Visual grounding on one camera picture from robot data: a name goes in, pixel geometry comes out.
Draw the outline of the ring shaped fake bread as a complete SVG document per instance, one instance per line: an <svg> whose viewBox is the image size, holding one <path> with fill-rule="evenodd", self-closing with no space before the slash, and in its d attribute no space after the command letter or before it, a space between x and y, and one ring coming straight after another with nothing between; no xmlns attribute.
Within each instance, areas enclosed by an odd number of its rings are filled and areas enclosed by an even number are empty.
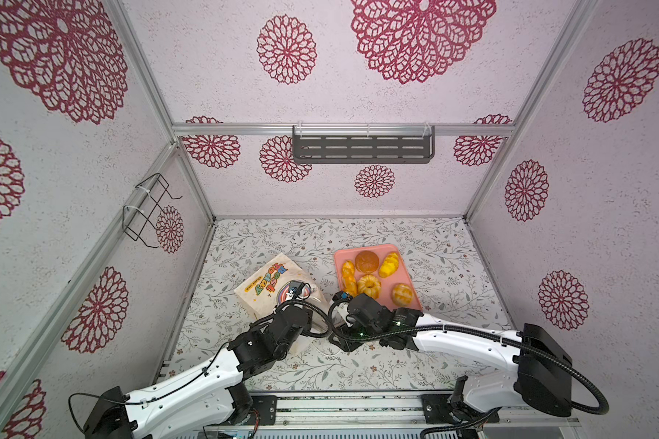
<svg viewBox="0 0 659 439"><path fill-rule="evenodd" d="M382 283L373 274L366 274L357 281L357 291L373 299L378 299L382 291Z"/></svg>

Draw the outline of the yellow fake bread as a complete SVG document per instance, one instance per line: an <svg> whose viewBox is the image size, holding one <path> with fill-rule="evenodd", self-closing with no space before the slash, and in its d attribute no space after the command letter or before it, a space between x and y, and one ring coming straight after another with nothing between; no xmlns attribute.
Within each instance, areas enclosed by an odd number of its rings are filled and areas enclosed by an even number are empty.
<svg viewBox="0 0 659 439"><path fill-rule="evenodd" d="M391 292L391 298L397 307L409 307L415 298L415 293L407 284L396 284Z"/></svg>

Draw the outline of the orange fake bread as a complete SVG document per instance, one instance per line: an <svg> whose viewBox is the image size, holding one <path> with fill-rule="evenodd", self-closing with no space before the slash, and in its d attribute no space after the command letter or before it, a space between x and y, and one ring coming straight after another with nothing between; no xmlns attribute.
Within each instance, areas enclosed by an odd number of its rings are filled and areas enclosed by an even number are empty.
<svg viewBox="0 0 659 439"><path fill-rule="evenodd" d="M352 297L357 296L358 288L355 278L355 266L352 260L347 260L342 265L342 283L345 293Z"/></svg>

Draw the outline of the round brown bun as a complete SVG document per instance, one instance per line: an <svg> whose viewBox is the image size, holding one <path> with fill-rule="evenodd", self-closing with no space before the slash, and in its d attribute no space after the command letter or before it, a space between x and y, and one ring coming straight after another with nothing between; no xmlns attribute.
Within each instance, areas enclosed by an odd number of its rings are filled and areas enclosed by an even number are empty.
<svg viewBox="0 0 659 439"><path fill-rule="evenodd" d="M358 272L371 274L378 270L380 266L380 258L375 252L364 250L355 256L354 265Z"/></svg>

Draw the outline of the white paper bag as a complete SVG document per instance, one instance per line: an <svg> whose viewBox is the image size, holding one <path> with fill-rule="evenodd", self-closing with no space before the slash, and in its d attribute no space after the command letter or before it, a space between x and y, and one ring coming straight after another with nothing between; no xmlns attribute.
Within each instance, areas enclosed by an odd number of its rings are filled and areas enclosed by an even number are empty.
<svg viewBox="0 0 659 439"><path fill-rule="evenodd" d="M276 307L282 304L278 301L278 295L283 286L293 280L307 283L312 288L310 298L301 301L308 302L327 314L330 304L320 287L285 254L278 254L264 264L238 285L234 292L243 309L256 324L260 319L270 316Z"/></svg>

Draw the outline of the yellow croissant bread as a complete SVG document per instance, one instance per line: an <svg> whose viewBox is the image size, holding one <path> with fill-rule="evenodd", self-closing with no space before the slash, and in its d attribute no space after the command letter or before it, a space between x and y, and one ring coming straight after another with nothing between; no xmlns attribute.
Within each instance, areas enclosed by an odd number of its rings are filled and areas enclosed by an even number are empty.
<svg viewBox="0 0 659 439"><path fill-rule="evenodd" d="M395 274L400 267L400 256L397 252L390 252L382 262L379 268L379 276L388 278Z"/></svg>

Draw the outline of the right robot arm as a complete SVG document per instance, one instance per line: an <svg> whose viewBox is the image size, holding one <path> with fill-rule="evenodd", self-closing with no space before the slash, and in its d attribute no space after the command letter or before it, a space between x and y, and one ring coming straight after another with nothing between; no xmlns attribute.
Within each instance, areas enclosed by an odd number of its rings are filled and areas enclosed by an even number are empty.
<svg viewBox="0 0 659 439"><path fill-rule="evenodd" d="M556 417L571 415L572 360L541 327L484 331L411 308L390 310L366 294L335 294L331 309L341 305L347 314L329 340L345 352L376 341L394 350L445 353L494 368L480 377L457 378L449 396L424 398L439 422L475 428L501 409L519 406Z"/></svg>

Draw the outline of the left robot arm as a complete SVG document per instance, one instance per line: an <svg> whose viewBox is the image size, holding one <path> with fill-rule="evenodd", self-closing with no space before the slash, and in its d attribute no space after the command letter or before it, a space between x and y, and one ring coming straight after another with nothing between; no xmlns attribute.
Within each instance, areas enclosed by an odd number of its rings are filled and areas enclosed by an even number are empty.
<svg viewBox="0 0 659 439"><path fill-rule="evenodd" d="M311 323L311 310L287 305L267 325L251 327L180 375L128 394L114 387L97 397L83 435L173 438L197 427L239 423L253 405L245 381L283 360Z"/></svg>

